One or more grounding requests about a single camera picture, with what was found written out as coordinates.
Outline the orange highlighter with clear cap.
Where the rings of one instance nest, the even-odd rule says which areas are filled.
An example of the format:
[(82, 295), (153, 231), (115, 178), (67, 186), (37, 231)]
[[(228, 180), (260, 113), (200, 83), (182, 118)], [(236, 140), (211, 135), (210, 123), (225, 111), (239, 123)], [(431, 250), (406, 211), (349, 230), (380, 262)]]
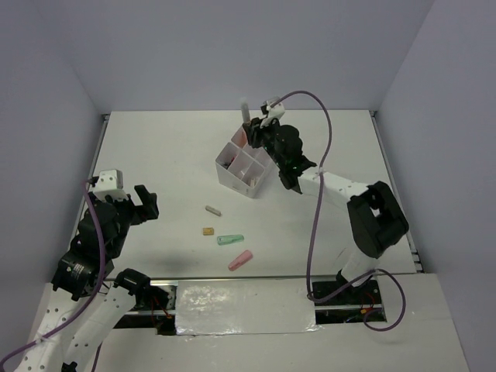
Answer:
[(250, 109), (246, 98), (240, 99), (240, 110), (242, 114), (243, 123), (250, 123), (251, 121)]

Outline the red pencil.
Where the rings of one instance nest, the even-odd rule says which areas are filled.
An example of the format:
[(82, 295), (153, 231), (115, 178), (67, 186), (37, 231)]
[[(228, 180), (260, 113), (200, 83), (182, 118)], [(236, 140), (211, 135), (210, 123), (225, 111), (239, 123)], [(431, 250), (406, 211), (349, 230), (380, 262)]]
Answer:
[(237, 155), (231, 157), (231, 159), (229, 160), (229, 162), (227, 162), (227, 166), (229, 167), (236, 158), (237, 158)]

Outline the beige eraser stick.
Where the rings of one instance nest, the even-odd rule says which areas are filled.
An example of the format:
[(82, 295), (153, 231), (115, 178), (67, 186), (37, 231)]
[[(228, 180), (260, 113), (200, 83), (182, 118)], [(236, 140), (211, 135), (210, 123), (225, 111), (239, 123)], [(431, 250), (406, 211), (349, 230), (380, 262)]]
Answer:
[(217, 215), (217, 216), (221, 216), (221, 215), (222, 215), (222, 213), (221, 213), (218, 209), (213, 208), (213, 207), (212, 207), (212, 206), (210, 206), (210, 205), (206, 205), (206, 206), (205, 206), (205, 210), (206, 210), (207, 212), (212, 213), (213, 215)]

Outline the small yellow eraser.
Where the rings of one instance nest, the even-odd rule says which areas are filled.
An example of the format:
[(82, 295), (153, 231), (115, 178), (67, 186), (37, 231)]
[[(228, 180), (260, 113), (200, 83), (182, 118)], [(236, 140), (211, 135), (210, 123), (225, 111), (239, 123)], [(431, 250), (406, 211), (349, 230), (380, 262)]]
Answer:
[(213, 236), (213, 235), (214, 235), (214, 233), (215, 233), (215, 232), (214, 232), (214, 229), (213, 229), (213, 228), (204, 228), (204, 229), (202, 230), (202, 234), (203, 234), (204, 236)]

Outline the green highlighter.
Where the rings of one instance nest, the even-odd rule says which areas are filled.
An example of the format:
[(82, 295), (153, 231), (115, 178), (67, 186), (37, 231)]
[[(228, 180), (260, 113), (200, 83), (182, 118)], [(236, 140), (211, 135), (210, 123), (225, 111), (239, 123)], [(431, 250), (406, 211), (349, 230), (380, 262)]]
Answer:
[(244, 236), (242, 234), (232, 234), (217, 237), (217, 243), (220, 246), (225, 246), (234, 243), (241, 243), (244, 241)]

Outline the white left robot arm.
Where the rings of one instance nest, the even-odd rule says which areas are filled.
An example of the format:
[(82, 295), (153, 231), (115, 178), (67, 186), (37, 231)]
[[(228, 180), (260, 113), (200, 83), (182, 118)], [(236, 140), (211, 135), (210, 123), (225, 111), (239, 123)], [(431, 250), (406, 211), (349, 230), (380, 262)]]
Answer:
[(157, 195), (143, 185), (134, 190), (140, 205), (120, 188), (102, 195), (84, 192), (88, 208), (57, 264), (46, 311), (33, 340), (21, 349), (18, 371), (83, 371), (124, 314), (151, 302), (150, 278), (134, 269), (121, 271), (100, 292), (130, 227), (159, 216)]

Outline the white six-compartment organizer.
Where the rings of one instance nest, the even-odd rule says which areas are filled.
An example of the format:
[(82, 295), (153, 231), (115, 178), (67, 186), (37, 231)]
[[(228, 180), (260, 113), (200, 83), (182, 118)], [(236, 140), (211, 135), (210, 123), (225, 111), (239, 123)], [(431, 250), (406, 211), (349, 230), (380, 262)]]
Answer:
[[(218, 181), (221, 185), (240, 193), (248, 198), (255, 198), (267, 176), (275, 167), (274, 162), (264, 148), (252, 148), (248, 143), (244, 147), (236, 144), (236, 133), (233, 134), (229, 142), (222, 148), (215, 159)], [(237, 155), (228, 169), (222, 164), (229, 162), (231, 157)], [(239, 179), (236, 174), (242, 169), (248, 169), (248, 173), (243, 179)], [(256, 177), (257, 185), (249, 186), (250, 179)]]

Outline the metal table rail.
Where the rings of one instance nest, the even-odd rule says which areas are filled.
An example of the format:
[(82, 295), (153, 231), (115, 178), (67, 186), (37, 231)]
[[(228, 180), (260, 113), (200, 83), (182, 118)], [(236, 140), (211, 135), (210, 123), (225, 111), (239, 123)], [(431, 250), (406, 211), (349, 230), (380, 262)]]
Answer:
[[(424, 273), (400, 273), (392, 274), (395, 277), (414, 275), (414, 274), (424, 274)], [(303, 279), (305, 281), (305, 275), (299, 276), (259, 276), (259, 277), (186, 277), (186, 278), (152, 278), (150, 283), (152, 285), (173, 285), (178, 284), (182, 281), (261, 281), (261, 280), (290, 280), (290, 279)], [(311, 281), (331, 281), (336, 279), (336, 275), (314, 275), (311, 276)], [(105, 280), (106, 284), (112, 284), (114, 280)]]

